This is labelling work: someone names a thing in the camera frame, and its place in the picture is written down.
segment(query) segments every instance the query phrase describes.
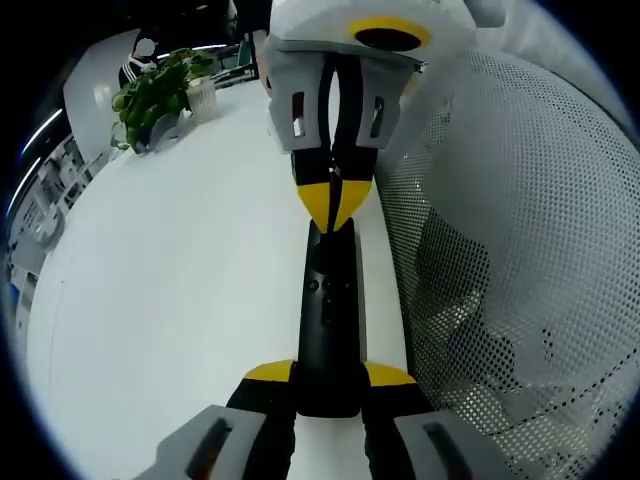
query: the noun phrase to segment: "perforated mesh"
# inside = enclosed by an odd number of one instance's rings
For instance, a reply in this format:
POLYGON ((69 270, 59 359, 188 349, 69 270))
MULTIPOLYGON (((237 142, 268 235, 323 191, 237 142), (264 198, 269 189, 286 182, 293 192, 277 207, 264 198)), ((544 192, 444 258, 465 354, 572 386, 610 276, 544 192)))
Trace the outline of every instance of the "perforated mesh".
POLYGON ((380 185, 412 373, 517 478, 581 478, 640 384, 640 155, 524 61, 450 81, 380 185))

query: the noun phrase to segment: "potted plant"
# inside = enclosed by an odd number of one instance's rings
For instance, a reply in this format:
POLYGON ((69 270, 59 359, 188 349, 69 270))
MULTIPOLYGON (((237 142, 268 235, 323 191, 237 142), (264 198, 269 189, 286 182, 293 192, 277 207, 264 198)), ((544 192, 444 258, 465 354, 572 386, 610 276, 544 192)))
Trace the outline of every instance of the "potted plant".
POLYGON ((190 110, 186 90, 189 81, 215 73, 210 55, 182 49, 172 52, 157 70, 125 85, 112 100, 112 108, 126 127, 126 139, 136 153, 148 151, 151 134, 160 119, 171 124, 183 109, 190 110))

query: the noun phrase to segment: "white table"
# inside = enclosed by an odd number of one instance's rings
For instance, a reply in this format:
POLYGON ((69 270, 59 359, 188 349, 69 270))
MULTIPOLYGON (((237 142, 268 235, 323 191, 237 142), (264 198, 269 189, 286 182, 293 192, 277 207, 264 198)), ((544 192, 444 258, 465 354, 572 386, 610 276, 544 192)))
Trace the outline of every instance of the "white table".
MULTIPOLYGON (((100 172, 41 272, 29 381, 87 478, 135 476, 248 370, 296 356, 310 217, 267 133, 260 83, 218 94, 221 118, 100 172)), ((368 359, 406 368, 375 189, 355 218, 368 359)), ((363 445, 359 419, 298 417, 289 478, 370 478, 363 445)))

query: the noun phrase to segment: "yellow ring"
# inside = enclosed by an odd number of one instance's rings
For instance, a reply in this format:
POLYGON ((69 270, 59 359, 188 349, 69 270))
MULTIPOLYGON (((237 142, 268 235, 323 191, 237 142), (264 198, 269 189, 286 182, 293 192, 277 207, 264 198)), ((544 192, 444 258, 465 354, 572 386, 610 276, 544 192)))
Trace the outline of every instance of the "yellow ring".
POLYGON ((422 48, 428 45, 429 42, 431 42, 432 37, 431 32, 426 28, 398 17, 381 16, 360 18, 349 23, 349 33, 354 38, 359 32, 363 30, 370 30, 372 28, 398 30, 399 32, 413 35, 418 40, 420 40, 420 45, 418 48, 422 48))

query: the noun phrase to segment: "person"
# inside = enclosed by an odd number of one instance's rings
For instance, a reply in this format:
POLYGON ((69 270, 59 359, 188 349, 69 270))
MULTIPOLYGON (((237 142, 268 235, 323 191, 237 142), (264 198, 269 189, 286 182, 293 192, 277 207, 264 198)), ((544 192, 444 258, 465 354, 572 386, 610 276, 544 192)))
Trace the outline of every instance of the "person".
POLYGON ((143 73, 158 68, 157 58, 154 55, 156 42, 147 37, 138 37, 133 52, 120 67, 118 80, 120 88, 128 83, 133 83, 143 73))

